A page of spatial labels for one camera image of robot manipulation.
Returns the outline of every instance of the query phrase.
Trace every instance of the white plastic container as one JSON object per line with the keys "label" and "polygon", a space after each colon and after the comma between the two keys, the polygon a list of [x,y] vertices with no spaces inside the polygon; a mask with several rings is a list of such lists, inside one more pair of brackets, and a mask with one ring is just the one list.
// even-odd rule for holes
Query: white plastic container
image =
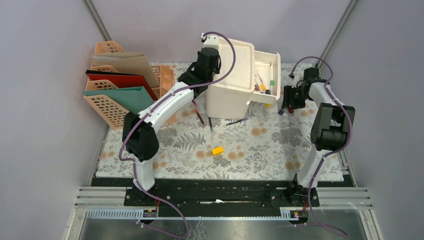
{"label": "white plastic container", "polygon": [[[224,80],[207,88],[206,114],[210,118],[239,120],[244,118],[251,101],[273,106],[280,98],[280,55],[255,51],[255,47],[248,42],[230,41],[235,49],[234,69]],[[216,74],[214,80],[227,73],[233,62],[231,48],[221,37],[219,55],[222,66],[220,74]],[[260,75],[267,89],[270,81],[274,81],[270,95],[255,91],[255,72]]]}

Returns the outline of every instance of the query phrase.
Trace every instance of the floral pattern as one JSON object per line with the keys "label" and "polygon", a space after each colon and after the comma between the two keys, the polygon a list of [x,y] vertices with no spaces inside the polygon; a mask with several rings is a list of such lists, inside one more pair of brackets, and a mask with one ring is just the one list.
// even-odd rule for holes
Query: floral pattern
{"label": "floral pattern", "polygon": [[[189,63],[166,63],[177,79]],[[299,64],[296,71],[310,67]],[[291,83],[293,64],[281,64],[281,91]],[[312,101],[294,114],[278,115],[283,98],[274,107],[252,102],[247,120],[226,126],[228,119],[206,116],[206,92],[195,99],[203,126],[190,102],[177,111],[175,123],[165,124],[157,132],[159,151],[153,157],[155,178],[291,180],[303,166],[311,149],[310,130],[318,110]],[[122,130],[110,130],[99,157],[97,177],[133,177],[132,164],[120,162]],[[224,153],[213,156],[211,150],[222,146]],[[338,157],[324,164],[321,181],[342,181]]]}

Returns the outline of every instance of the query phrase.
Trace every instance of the teal folder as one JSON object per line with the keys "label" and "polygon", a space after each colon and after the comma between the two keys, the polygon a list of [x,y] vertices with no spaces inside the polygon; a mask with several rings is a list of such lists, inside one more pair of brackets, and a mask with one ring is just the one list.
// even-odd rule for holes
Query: teal folder
{"label": "teal folder", "polygon": [[142,86],[116,88],[108,90],[83,91],[82,94],[86,97],[105,95],[114,100],[117,104],[124,107],[126,110],[137,114],[145,110],[153,104],[153,99],[150,97],[146,89]]}

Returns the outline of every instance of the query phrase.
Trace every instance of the yellow sponge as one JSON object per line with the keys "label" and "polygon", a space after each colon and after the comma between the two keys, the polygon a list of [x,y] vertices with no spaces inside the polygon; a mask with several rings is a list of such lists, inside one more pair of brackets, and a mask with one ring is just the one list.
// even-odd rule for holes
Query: yellow sponge
{"label": "yellow sponge", "polygon": [[217,148],[212,149],[212,154],[214,156],[218,155],[218,154],[222,154],[224,152],[224,148],[222,146],[219,146]]}

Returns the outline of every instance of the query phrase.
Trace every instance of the white wall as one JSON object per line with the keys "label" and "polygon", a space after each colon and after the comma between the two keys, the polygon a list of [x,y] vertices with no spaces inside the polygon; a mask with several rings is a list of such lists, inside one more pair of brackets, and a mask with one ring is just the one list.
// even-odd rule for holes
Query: white wall
{"label": "white wall", "polygon": [[102,38],[81,0],[2,0],[0,23],[0,239],[58,240],[105,128],[81,94]]}
{"label": "white wall", "polygon": [[360,1],[328,61],[356,108],[348,147],[385,240],[422,239],[424,1]]}
{"label": "white wall", "polygon": [[193,62],[216,31],[281,54],[320,55],[349,0],[93,0],[111,38],[151,62]]}

